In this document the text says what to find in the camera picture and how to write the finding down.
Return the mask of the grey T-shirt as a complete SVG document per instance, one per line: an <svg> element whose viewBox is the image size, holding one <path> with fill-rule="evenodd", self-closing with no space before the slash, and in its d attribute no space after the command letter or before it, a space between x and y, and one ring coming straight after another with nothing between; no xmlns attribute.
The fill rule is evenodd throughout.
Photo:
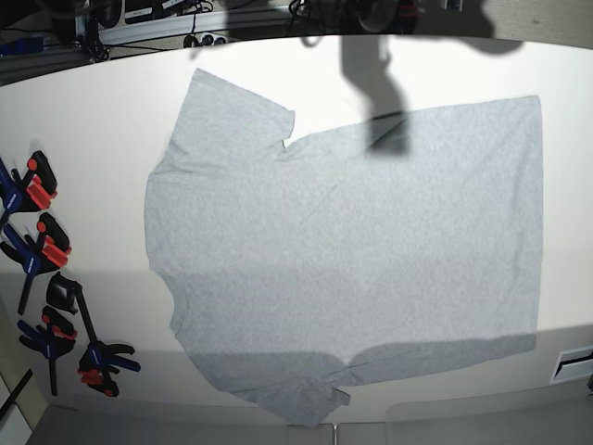
<svg viewBox="0 0 593 445"><path fill-rule="evenodd" d="M535 96L291 139L293 111L197 70L149 174L145 248L217 390L316 426L347 388L532 350Z"/></svg>

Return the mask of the long black bar clamp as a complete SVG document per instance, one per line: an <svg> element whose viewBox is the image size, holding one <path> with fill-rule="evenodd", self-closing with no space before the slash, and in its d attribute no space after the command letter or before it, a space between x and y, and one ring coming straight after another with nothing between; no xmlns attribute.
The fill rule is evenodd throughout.
<svg viewBox="0 0 593 445"><path fill-rule="evenodd" d="M86 304L83 287L80 283L56 273L46 290L46 302L56 310L82 317L84 330L88 337L86 350L79 359L77 374L87 387L107 397L117 398L120 389L113 375L121 369L139 373L141 365L130 359L135 348L120 343L107 344L99 339Z"/></svg>

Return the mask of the blue red clamp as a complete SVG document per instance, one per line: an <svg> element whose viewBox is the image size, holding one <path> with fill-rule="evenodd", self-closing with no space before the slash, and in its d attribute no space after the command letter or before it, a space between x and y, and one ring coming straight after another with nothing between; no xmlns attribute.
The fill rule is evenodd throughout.
<svg viewBox="0 0 593 445"><path fill-rule="evenodd" d="M68 263L71 252L69 237L52 214L42 213L36 228L35 239L30 235L21 237L9 223L3 228L7 242L1 243L1 250L18 263L26 275L19 299L19 315L26 311L33 280L41 274L58 272Z"/></svg>
<svg viewBox="0 0 593 445"><path fill-rule="evenodd" d="M15 213L48 209L56 195L57 178L43 151L37 150L32 153L23 177L16 169L9 172L1 161L2 225Z"/></svg>

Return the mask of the top blue red clamp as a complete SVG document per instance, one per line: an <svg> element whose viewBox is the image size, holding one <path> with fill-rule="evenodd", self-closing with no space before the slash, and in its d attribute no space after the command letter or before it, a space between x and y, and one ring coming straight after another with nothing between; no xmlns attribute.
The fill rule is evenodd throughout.
<svg viewBox="0 0 593 445"><path fill-rule="evenodd" d="M32 153L23 177L16 169L9 172L1 161L2 225L15 213L48 209L56 195L57 178L43 151L37 150Z"/></svg>

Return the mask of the lower left blue clamp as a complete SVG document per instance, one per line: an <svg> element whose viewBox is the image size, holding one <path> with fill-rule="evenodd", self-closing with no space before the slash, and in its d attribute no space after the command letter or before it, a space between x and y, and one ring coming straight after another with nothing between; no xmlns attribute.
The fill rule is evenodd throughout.
<svg viewBox="0 0 593 445"><path fill-rule="evenodd" d="M49 305L43 307L41 319L44 326L32 327L23 320L18 321L19 342L29 350L40 352L48 361L50 391L56 397L57 360L73 350L78 333L65 316Z"/></svg>

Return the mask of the black strip at corner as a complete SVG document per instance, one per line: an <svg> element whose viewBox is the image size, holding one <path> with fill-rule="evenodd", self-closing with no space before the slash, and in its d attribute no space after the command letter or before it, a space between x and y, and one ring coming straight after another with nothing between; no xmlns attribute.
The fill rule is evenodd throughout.
<svg viewBox="0 0 593 445"><path fill-rule="evenodd" d="M22 390L27 386L29 381L32 378L32 370L29 369L24 376L20 379L18 384L15 388L9 393L8 397L6 398L4 404L0 409L0 420L3 421L4 418L7 416L9 410L13 405L16 404L17 398L21 394Z"/></svg>

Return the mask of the white floor vent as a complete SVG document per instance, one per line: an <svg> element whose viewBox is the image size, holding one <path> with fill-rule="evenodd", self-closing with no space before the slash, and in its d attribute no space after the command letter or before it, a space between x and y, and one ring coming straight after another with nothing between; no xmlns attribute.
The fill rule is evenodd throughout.
<svg viewBox="0 0 593 445"><path fill-rule="evenodd" d="M592 347L562 351L553 367L549 383L558 385L592 375Z"/></svg>

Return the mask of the aluminium rail frame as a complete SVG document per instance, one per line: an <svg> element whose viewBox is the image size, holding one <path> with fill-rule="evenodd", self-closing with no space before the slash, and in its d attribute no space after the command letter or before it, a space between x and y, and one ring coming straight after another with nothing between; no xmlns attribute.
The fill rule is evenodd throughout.
<svg viewBox="0 0 593 445"><path fill-rule="evenodd" d="M228 32L281 26L289 19L287 6L248 7L157 19L100 31L106 47L135 49L138 44L190 33ZM49 46L42 52L1 57L1 84L8 85L60 70L92 64L95 57L83 44Z"/></svg>

